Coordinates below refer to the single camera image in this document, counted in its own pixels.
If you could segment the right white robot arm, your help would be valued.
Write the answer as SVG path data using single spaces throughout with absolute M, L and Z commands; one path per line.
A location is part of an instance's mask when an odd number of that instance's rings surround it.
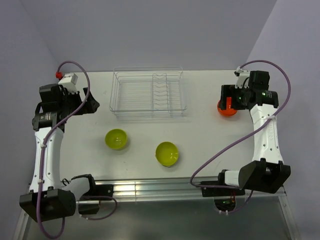
M 235 71 L 236 84 L 222 85 L 218 108 L 248 110 L 253 123 L 254 150 L 252 161 L 239 170 L 222 170 L 216 183 L 217 191 L 229 194 L 234 187 L 274 194 L 291 174 L 280 152 L 276 111 L 278 94 L 269 90 L 267 71 Z

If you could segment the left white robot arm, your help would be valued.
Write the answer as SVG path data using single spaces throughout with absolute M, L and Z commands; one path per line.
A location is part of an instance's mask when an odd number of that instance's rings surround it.
M 39 88 L 41 101 L 32 119 L 36 142 L 34 173 L 29 192 L 19 197 L 20 207 L 37 223 L 72 216 L 81 197 L 91 200 L 98 193 L 91 174 L 73 177 L 67 188 L 62 187 L 60 178 L 65 118 L 70 114 L 93 114 L 100 106 L 89 87 L 83 92 L 84 100 L 78 91 L 72 93 L 61 84 Z

